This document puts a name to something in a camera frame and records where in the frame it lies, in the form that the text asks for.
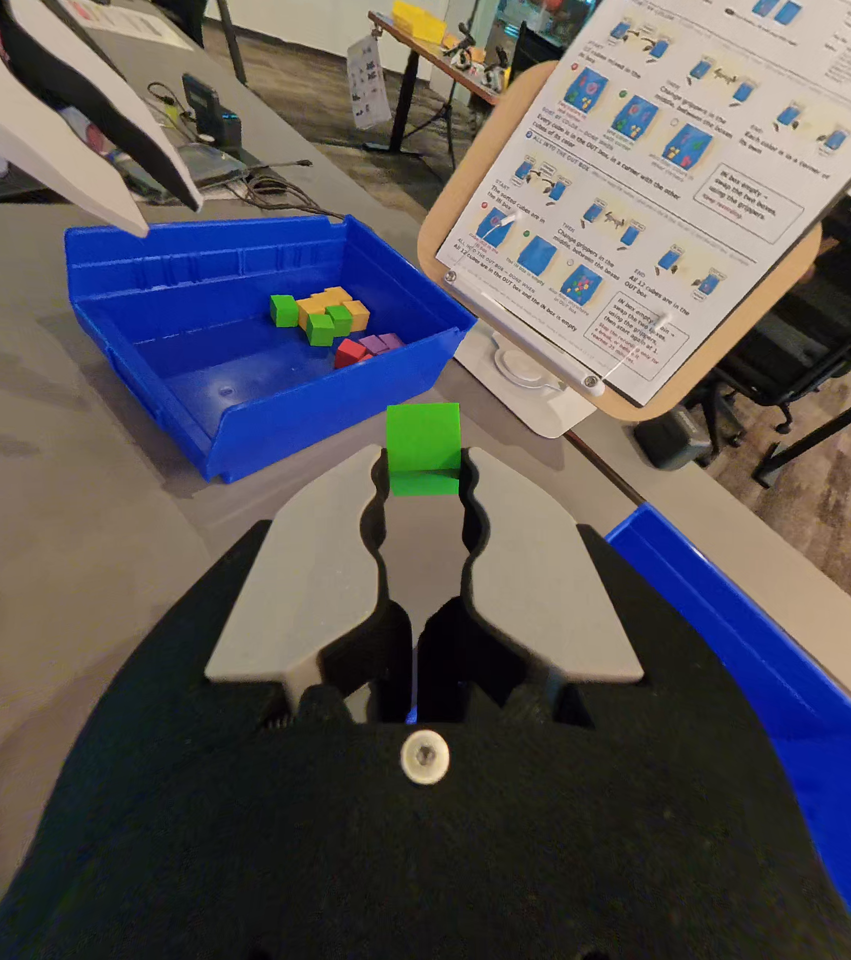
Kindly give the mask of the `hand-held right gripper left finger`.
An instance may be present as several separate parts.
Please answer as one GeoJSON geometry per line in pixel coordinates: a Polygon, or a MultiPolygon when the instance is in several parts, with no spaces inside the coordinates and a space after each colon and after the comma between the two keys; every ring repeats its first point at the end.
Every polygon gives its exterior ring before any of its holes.
{"type": "Polygon", "coordinates": [[[383,453],[365,446],[279,509],[204,668],[210,682],[318,685],[322,652],[371,618],[380,565],[361,521],[383,453]]]}

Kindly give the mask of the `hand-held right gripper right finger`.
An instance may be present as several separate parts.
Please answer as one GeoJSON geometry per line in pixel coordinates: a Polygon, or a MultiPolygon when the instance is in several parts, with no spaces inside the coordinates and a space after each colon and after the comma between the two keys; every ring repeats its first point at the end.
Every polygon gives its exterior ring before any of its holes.
{"type": "Polygon", "coordinates": [[[634,684],[645,670],[574,517],[485,450],[464,453],[478,540],[462,596],[492,633],[573,682],[634,684]]]}

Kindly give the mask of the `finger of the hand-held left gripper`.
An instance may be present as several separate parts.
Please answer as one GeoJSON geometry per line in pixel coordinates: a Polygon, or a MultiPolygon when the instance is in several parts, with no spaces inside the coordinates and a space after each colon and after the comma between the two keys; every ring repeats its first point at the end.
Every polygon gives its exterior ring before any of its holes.
{"type": "Polygon", "coordinates": [[[120,174],[22,86],[0,56],[0,173],[8,163],[103,222],[148,234],[120,174]]]}
{"type": "Polygon", "coordinates": [[[0,1],[11,74],[41,102],[76,109],[192,211],[203,198],[142,98],[58,2],[0,1]]]}

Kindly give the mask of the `blue plastic bin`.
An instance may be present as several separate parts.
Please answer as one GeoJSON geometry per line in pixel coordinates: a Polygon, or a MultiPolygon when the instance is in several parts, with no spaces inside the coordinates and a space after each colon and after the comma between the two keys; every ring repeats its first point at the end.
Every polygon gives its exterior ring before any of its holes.
{"type": "Polygon", "coordinates": [[[850,697],[651,505],[636,508],[606,542],[702,636],[741,688],[851,912],[850,697]]]}
{"type": "Polygon", "coordinates": [[[238,481],[431,390],[476,318],[371,228],[347,217],[155,223],[63,234],[76,319],[206,481],[238,481]],[[340,286],[394,334],[383,358],[279,328],[273,296],[340,286]]]}

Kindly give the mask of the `grey desk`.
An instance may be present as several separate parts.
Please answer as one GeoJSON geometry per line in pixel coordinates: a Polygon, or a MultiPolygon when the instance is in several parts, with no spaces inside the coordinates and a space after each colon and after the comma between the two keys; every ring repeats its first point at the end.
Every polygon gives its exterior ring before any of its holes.
{"type": "MultiPolygon", "coordinates": [[[[131,652],[256,521],[373,443],[382,414],[231,485],[209,484],[79,327],[59,205],[0,204],[0,901],[72,744],[131,652]]],[[[606,535],[643,503],[851,696],[851,597],[696,467],[655,470],[593,413],[535,435],[456,362],[419,402],[606,535]]]]}

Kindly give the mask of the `printed paper sheet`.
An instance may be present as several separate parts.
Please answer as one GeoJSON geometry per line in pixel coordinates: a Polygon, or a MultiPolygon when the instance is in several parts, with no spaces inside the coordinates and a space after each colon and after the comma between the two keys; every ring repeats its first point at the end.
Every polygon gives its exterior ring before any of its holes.
{"type": "Polygon", "coordinates": [[[59,6],[87,30],[183,50],[191,48],[191,42],[157,14],[92,1],[59,1],[59,6]]]}

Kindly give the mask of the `black battery charger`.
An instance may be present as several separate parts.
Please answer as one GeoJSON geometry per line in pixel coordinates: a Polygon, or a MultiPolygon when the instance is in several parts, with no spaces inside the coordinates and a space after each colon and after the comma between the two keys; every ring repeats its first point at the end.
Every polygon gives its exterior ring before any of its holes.
{"type": "Polygon", "coordinates": [[[239,151],[242,148],[239,114],[224,106],[216,90],[191,73],[183,73],[181,83],[199,137],[224,152],[239,151]]]}

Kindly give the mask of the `black power brick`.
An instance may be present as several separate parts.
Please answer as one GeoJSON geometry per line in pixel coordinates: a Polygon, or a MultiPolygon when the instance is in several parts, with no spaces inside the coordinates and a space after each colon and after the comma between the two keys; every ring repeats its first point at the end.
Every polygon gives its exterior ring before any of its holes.
{"type": "Polygon", "coordinates": [[[693,462],[711,462],[714,445],[708,431],[683,405],[632,427],[636,446],[657,470],[675,472],[693,462]]]}

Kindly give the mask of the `white board stand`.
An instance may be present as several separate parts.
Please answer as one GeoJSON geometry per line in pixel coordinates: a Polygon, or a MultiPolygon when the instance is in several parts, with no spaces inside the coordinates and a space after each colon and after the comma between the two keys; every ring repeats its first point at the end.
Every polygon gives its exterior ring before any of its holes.
{"type": "Polygon", "coordinates": [[[593,403],[481,319],[468,331],[454,358],[542,438],[558,439],[597,411],[593,403]]]}

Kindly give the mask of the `hanging laminated card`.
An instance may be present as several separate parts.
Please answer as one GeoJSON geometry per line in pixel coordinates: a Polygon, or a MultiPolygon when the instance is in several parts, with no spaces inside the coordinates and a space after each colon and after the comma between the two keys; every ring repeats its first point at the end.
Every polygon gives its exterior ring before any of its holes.
{"type": "Polygon", "coordinates": [[[359,131],[392,119],[378,38],[370,33],[347,48],[346,71],[352,120],[359,131]]]}

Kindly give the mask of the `yellow box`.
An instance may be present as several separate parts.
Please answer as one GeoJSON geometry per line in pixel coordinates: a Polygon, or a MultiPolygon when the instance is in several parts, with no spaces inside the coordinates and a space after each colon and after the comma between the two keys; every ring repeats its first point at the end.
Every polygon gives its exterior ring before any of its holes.
{"type": "Polygon", "coordinates": [[[442,45],[447,24],[436,14],[405,1],[394,1],[391,14],[395,27],[417,42],[442,45]]]}

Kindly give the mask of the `wooden table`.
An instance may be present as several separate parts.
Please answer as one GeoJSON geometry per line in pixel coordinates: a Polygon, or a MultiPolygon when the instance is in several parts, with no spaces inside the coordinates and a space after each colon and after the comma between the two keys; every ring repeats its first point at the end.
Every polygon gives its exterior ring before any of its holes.
{"type": "Polygon", "coordinates": [[[477,99],[486,107],[493,109],[504,95],[505,89],[500,95],[495,95],[482,84],[481,73],[483,63],[478,63],[474,55],[472,66],[469,70],[457,70],[450,65],[448,60],[443,58],[441,45],[417,41],[412,36],[399,30],[393,23],[392,14],[384,14],[370,10],[368,12],[368,19],[371,23],[371,34],[377,38],[384,35],[392,38],[407,49],[408,56],[398,88],[389,140],[387,143],[368,142],[363,146],[366,151],[384,154],[389,157],[400,156],[415,159],[414,156],[406,153],[405,149],[401,146],[401,141],[405,131],[411,129],[411,127],[408,126],[408,119],[421,61],[427,62],[441,75],[451,81],[450,90],[445,98],[451,94],[455,95],[456,90],[461,89],[467,91],[472,98],[477,99]]]}

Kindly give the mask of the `black office chair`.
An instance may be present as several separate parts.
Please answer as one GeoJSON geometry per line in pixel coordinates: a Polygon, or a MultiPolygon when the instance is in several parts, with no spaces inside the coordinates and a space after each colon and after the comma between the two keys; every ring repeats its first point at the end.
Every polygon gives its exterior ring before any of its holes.
{"type": "Polygon", "coordinates": [[[784,422],[776,430],[785,435],[793,404],[851,371],[851,199],[827,214],[822,234],[811,277],[783,294],[703,381],[712,443],[705,463],[744,440],[735,396],[779,409],[784,422]]]}

